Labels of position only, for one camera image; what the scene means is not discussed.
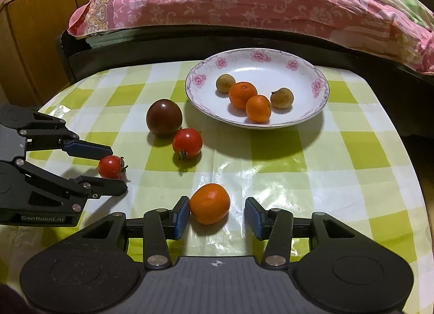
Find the table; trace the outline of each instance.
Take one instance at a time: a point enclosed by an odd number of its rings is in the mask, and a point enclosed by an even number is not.
[[[54,97],[42,112],[66,120],[82,139],[111,145],[129,165],[124,198],[89,200],[75,228],[0,227],[0,281],[18,288],[22,265],[32,255],[113,211],[142,217],[172,208],[182,195],[215,182],[231,196],[223,224],[192,223],[184,239],[171,242],[180,255],[260,255],[263,242],[245,229],[242,208],[255,197],[265,209],[290,210],[295,217],[324,211],[398,253],[408,261],[415,285],[404,310],[433,312],[434,262],[422,192],[394,126],[363,78],[320,67],[330,84],[324,111],[294,127],[246,130],[215,121],[187,100],[184,80],[197,62],[173,62],[112,69],[80,81]],[[149,106],[161,98],[177,102],[183,127],[203,137],[197,165],[179,167],[170,139],[158,139],[145,123]],[[62,151],[34,151],[28,160],[66,178],[96,175],[96,161]],[[141,242],[129,254],[140,261]],[[292,260],[308,251],[295,240]]]

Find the pink blanket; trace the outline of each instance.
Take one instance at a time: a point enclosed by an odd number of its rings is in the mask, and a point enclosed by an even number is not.
[[[69,32],[83,37],[169,24],[302,33],[434,74],[431,32],[378,0],[91,0],[73,14]]]

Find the ribbed gray surface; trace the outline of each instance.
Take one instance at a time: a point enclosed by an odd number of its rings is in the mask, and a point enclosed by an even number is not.
[[[12,162],[16,157],[24,157],[25,141],[16,129],[0,125],[0,161]]]
[[[105,314],[327,313],[308,302],[289,276],[261,268],[252,257],[181,257],[147,274],[123,303]]]

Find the plate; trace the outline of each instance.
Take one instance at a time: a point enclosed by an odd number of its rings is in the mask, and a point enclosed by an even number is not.
[[[251,121],[244,110],[231,105],[228,94],[216,89],[217,78],[230,74],[236,82],[255,85],[258,94],[270,99],[282,87],[294,94],[289,109],[272,108],[264,124]],[[286,52],[265,48],[243,48],[213,55],[197,64],[185,80],[191,103],[210,117],[248,129],[275,129],[311,119],[324,108],[329,96],[328,82],[315,66]]]

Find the orange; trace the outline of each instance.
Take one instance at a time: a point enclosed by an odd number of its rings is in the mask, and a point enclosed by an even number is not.
[[[197,222],[213,224],[226,216],[231,199],[221,185],[210,183],[200,187],[193,194],[189,206]]]
[[[229,100],[234,107],[246,109],[247,101],[250,97],[253,97],[256,94],[258,94],[256,87],[254,87],[251,83],[242,81],[232,85],[231,89],[229,90]]]
[[[247,101],[246,113],[255,123],[265,123],[271,116],[271,103],[265,96],[257,94]]]

